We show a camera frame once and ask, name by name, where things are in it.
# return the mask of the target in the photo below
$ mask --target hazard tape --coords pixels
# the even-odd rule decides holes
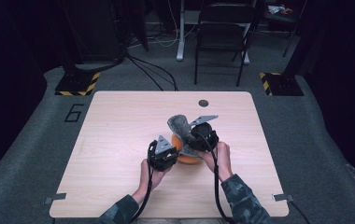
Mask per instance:
[[[260,73],[260,78],[262,79],[263,87],[267,95],[273,95],[270,85],[266,79],[266,75],[280,76],[280,73]]]
[[[56,91],[55,95],[64,95],[64,96],[76,96],[76,95],[90,95],[93,89],[95,88],[96,81],[98,80],[100,73],[96,73],[90,83],[90,86],[86,91]]]

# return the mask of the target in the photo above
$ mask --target black curtain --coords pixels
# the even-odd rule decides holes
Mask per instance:
[[[44,15],[66,28],[62,29],[65,43],[79,63],[56,0],[0,1],[0,160],[42,99],[47,88],[43,74],[60,66],[47,38]]]
[[[355,2],[337,1],[328,13],[321,48],[305,79],[329,134],[355,167]]]

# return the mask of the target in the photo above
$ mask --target white desk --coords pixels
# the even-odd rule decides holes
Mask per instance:
[[[253,0],[252,5],[255,7],[256,6],[257,0]],[[191,10],[186,10],[184,7],[184,0],[181,0],[180,4],[180,37],[178,41],[178,47],[177,47],[177,60],[179,62],[183,61],[184,57],[184,45],[185,45],[185,30],[184,30],[184,25],[185,24],[198,24],[198,16],[200,12],[199,11],[191,11]],[[248,25],[245,25],[245,31],[244,34],[247,33],[249,29]],[[244,64],[249,64],[249,54],[247,53],[245,55],[245,61]]]
[[[208,100],[209,106],[198,105]],[[272,217],[289,213],[262,125],[251,95],[224,91],[99,91],[78,135],[57,193],[52,217],[99,217],[114,202],[133,193],[139,183],[140,162],[149,143],[161,134],[171,141],[167,121],[182,114],[189,122],[219,115],[209,123],[231,147],[233,171],[253,189]],[[220,217],[214,198],[214,176],[204,162],[178,162],[150,195],[140,217]],[[220,203],[231,215],[220,187]]]

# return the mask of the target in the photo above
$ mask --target camouflage sleeve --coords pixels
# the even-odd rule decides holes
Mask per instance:
[[[238,175],[223,181],[221,187],[230,204],[235,223],[271,223],[267,211],[254,196],[251,188]]]
[[[96,224],[128,224],[135,215],[139,205],[131,195],[126,195],[113,204],[97,220]]]

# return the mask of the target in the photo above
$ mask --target human hand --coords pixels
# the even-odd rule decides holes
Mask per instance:
[[[151,190],[154,190],[157,188],[157,186],[161,183],[163,180],[163,177],[168,173],[172,167],[169,167],[168,169],[164,171],[153,171],[152,174],[152,185],[151,185]],[[149,184],[149,166],[148,166],[148,160],[144,159],[142,160],[142,163],[140,164],[140,182],[139,182],[139,187],[137,188],[136,192],[132,195],[132,197],[136,200],[138,204],[142,203],[143,200],[145,199],[146,192],[148,191],[148,184]]]
[[[213,156],[210,152],[198,151],[195,150],[198,156],[202,157],[205,161],[207,167],[209,167],[210,171],[214,172],[215,170],[215,162],[213,160]],[[223,182],[233,175],[233,171],[231,169],[231,160],[230,160],[230,146],[225,144],[224,142],[218,142],[215,149],[213,149],[216,158],[218,159],[219,166],[219,180]]]

